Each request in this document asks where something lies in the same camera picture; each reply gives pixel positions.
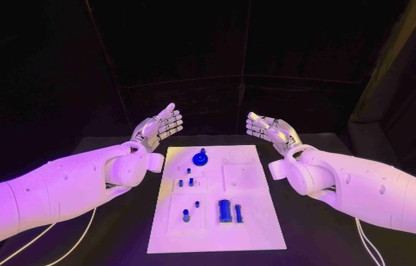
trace blue object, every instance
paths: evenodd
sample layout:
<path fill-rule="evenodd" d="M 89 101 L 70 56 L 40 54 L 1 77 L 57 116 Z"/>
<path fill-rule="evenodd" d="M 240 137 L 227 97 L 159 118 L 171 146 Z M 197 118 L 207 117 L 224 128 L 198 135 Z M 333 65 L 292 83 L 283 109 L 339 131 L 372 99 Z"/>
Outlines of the blue object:
<path fill-rule="evenodd" d="M 184 210 L 184 222 L 188 222 L 189 220 L 189 215 L 188 215 L 188 210 Z"/>
<path fill-rule="evenodd" d="M 243 217 L 240 216 L 240 205 L 236 205 L 236 223 L 240 224 L 243 222 Z"/>
<path fill-rule="evenodd" d="M 218 222 L 230 223 L 231 222 L 231 203 L 228 200 L 218 201 Z"/>
<path fill-rule="evenodd" d="M 201 149 L 201 152 L 192 156 L 192 163 L 198 166 L 204 165 L 208 162 L 208 157 L 205 155 L 205 149 Z"/>

